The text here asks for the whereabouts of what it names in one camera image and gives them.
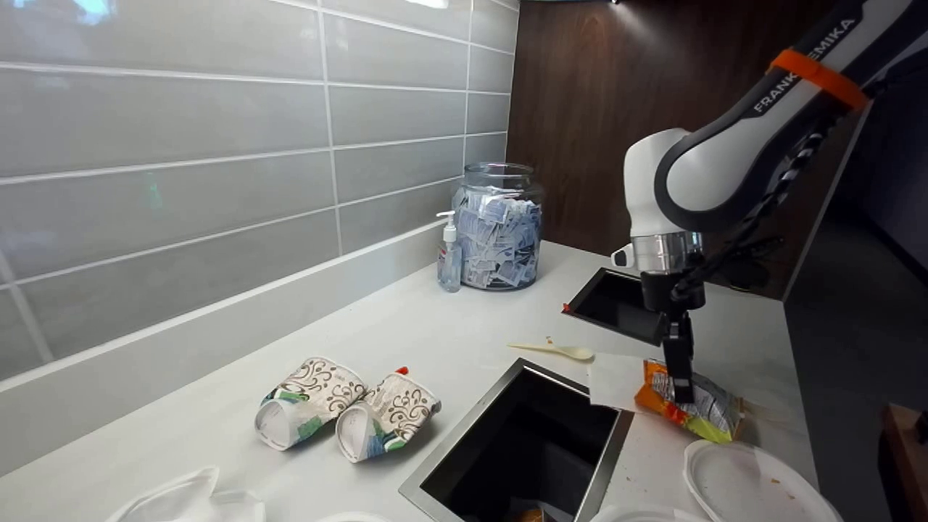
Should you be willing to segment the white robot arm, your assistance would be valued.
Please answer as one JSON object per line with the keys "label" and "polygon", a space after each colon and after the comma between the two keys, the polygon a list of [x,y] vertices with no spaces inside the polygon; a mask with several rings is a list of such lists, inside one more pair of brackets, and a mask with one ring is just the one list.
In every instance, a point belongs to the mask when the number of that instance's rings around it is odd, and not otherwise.
{"label": "white robot arm", "polygon": [[629,245],[662,320],[671,399],[697,400],[690,315],[706,281],[774,209],[833,126],[861,113],[928,48],[928,0],[839,0],[713,122],[666,129],[623,154]]}

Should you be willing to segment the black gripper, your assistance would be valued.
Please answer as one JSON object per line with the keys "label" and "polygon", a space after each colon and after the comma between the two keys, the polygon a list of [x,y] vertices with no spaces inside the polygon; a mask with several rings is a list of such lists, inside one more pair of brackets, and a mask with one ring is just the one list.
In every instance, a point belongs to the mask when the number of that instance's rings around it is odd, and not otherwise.
{"label": "black gripper", "polygon": [[[672,275],[642,275],[642,297],[643,309],[649,315],[671,315],[671,312],[698,312],[706,304],[706,284],[694,278],[690,274],[672,274]],[[664,364],[671,377],[671,394],[675,403],[694,403],[694,329],[690,316],[681,315],[664,316],[666,322],[666,341],[664,341]]]}

